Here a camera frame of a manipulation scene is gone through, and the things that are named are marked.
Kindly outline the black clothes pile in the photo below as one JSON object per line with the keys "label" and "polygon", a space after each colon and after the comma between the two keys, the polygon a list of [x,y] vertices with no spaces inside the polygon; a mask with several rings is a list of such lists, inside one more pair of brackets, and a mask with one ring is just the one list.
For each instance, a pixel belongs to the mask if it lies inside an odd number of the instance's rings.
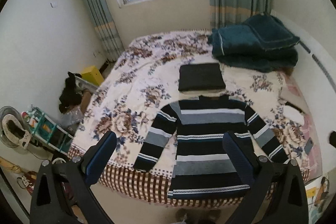
{"label": "black clothes pile", "polygon": [[81,94],[77,92],[76,76],[68,72],[68,77],[65,79],[65,87],[59,97],[59,111],[65,114],[71,107],[81,104]]}

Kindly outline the teal storage shelf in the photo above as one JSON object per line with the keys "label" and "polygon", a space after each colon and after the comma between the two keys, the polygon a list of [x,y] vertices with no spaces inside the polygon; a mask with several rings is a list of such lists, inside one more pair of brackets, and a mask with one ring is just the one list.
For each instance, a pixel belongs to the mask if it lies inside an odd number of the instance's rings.
{"label": "teal storage shelf", "polygon": [[64,155],[68,154],[74,137],[40,108],[31,106],[24,120],[28,123],[33,137]]}

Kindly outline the white bed headboard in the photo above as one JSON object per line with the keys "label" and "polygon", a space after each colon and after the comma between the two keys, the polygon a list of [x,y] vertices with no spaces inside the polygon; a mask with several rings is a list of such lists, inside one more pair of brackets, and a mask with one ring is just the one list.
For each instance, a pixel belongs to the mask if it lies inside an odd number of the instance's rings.
{"label": "white bed headboard", "polygon": [[271,14],[301,39],[296,46],[298,63],[293,77],[311,112],[321,151],[322,172],[327,173],[335,168],[335,148],[329,143],[329,135],[335,130],[335,60],[295,22],[275,10]]}

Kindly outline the left teal curtain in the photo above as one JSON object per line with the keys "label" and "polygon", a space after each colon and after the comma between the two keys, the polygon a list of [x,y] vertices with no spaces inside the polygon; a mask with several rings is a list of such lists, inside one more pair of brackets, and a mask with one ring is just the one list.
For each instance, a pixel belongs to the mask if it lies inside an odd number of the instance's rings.
{"label": "left teal curtain", "polygon": [[125,50],[106,0],[83,0],[94,30],[109,61],[117,61]]}

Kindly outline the yellow box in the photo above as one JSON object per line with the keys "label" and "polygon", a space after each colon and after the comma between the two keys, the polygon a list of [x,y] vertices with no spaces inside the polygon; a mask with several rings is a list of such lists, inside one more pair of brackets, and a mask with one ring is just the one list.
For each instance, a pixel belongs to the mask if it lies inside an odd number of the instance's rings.
{"label": "yellow box", "polygon": [[104,77],[94,65],[83,69],[80,74],[82,79],[96,86],[100,86],[104,82]]}

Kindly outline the black folded garment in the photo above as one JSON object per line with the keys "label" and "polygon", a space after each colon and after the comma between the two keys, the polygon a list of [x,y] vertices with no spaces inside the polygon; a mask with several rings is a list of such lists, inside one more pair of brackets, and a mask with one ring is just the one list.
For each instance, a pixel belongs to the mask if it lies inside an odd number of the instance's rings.
{"label": "black folded garment", "polygon": [[179,68],[180,92],[225,89],[218,63],[187,64]]}

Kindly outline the pink pillow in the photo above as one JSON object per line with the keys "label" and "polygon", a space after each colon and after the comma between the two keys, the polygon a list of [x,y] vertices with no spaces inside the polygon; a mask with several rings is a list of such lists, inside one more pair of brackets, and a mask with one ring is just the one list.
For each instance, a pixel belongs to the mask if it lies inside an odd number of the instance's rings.
{"label": "pink pillow", "polygon": [[[296,159],[302,170],[308,170],[312,176],[319,176],[322,173],[321,151],[306,100],[293,78],[281,72],[277,76],[281,83],[278,92],[279,118],[285,122],[280,140],[289,157]],[[314,146],[307,155],[304,147],[309,138],[312,138]]]}

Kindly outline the floral bed sheet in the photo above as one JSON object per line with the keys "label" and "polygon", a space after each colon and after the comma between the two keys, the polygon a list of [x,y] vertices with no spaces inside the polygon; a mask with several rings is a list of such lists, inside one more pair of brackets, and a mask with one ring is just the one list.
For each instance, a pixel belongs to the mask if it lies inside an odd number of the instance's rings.
{"label": "floral bed sheet", "polygon": [[[178,90],[179,68],[213,62],[208,36],[206,31],[173,31],[134,39],[95,91],[68,154],[84,155],[105,132],[114,131],[117,147],[99,179],[107,190],[169,206],[217,208],[239,203],[239,197],[179,200],[167,196],[175,165],[176,137],[169,140],[154,169],[141,172],[133,168],[157,112],[168,103],[199,95],[197,91]],[[224,93],[251,106],[284,147],[280,140],[285,122],[279,118],[279,72],[262,73],[226,65],[220,69],[226,84]]]}

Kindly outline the striped knit sweater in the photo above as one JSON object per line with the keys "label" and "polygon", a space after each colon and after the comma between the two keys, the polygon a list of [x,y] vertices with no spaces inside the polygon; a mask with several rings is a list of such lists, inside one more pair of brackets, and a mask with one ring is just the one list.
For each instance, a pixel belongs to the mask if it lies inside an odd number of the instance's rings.
{"label": "striped knit sweater", "polygon": [[242,182],[222,145],[234,133],[248,148],[253,141],[267,157],[284,163],[288,156],[268,124],[245,102],[227,95],[171,102],[150,125],[134,169],[154,169],[170,138],[177,137],[177,153],[167,196],[179,200],[242,197],[249,185]]}

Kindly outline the white electric fan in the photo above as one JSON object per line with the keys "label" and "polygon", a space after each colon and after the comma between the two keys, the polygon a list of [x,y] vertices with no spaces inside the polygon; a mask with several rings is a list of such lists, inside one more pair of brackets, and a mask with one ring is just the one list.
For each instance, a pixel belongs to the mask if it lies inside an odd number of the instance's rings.
{"label": "white electric fan", "polygon": [[1,141],[9,148],[26,150],[32,138],[28,124],[11,106],[1,108]]}

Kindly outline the smartphone on bed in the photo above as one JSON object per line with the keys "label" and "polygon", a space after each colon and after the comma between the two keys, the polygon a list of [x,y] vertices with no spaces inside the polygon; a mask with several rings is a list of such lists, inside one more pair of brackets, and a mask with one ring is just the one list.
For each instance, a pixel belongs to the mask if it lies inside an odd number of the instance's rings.
{"label": "smartphone on bed", "polygon": [[313,148],[313,146],[314,146],[313,140],[312,140],[312,138],[309,138],[306,142],[305,147],[304,147],[304,151],[307,155],[310,154],[310,151]]}

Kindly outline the dark teal folded blanket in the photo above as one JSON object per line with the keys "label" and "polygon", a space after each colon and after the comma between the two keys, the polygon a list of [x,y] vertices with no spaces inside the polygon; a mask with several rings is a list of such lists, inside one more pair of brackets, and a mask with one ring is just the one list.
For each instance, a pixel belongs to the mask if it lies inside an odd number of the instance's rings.
{"label": "dark teal folded blanket", "polygon": [[295,46],[300,41],[276,17],[254,15],[240,24],[213,29],[208,43],[212,55],[230,67],[268,73],[293,69],[298,62]]}

